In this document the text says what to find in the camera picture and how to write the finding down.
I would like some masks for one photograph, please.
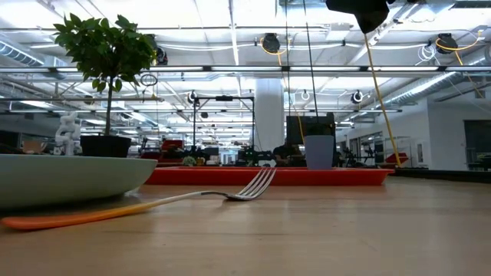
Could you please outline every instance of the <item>desk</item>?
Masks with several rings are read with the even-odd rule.
[[[148,202],[198,189],[240,190],[143,186],[132,197],[56,212]],[[203,196],[139,215],[37,232],[0,226],[0,271],[5,276],[401,271],[485,276],[491,269],[490,198],[490,185],[393,177],[386,187],[270,187],[253,202]]]

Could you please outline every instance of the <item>wall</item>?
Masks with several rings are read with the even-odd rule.
[[[428,105],[432,169],[467,170],[464,120],[491,120],[490,97],[489,91],[486,99],[469,93]]]
[[[432,158],[430,151],[430,129],[428,123],[427,100],[423,99],[414,106],[402,107],[402,113],[388,113],[389,121],[393,136],[409,136],[411,153],[406,153],[412,157],[413,166],[422,166],[417,164],[417,144],[423,144],[424,165],[431,167]],[[389,138],[387,125],[384,116],[377,116],[375,123],[356,123],[355,128],[351,130],[338,131],[336,133],[336,142],[347,141],[372,133],[382,132],[384,138]],[[385,143],[386,149],[392,149],[390,141]],[[410,166],[411,161],[405,162],[404,166]]]

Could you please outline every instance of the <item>black pole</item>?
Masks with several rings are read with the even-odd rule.
[[[196,151],[196,98],[193,101],[193,148],[191,151]]]
[[[252,100],[252,150],[255,150],[254,140],[255,140],[255,98]]]

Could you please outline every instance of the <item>white column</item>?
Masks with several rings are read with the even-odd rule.
[[[285,143],[283,86],[281,79],[255,81],[255,138],[258,150],[271,150]]]

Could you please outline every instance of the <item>potted plant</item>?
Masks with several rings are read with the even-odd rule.
[[[70,14],[58,30],[55,43],[67,50],[67,56],[77,62],[84,81],[93,78],[92,87],[102,93],[107,88],[106,127],[103,136],[83,136],[85,156],[126,157],[131,139],[110,135],[110,107],[113,92],[120,91],[122,81],[139,86],[135,75],[149,69],[155,58],[150,36],[137,32],[137,24],[122,15],[111,27],[107,18],[80,20]]]

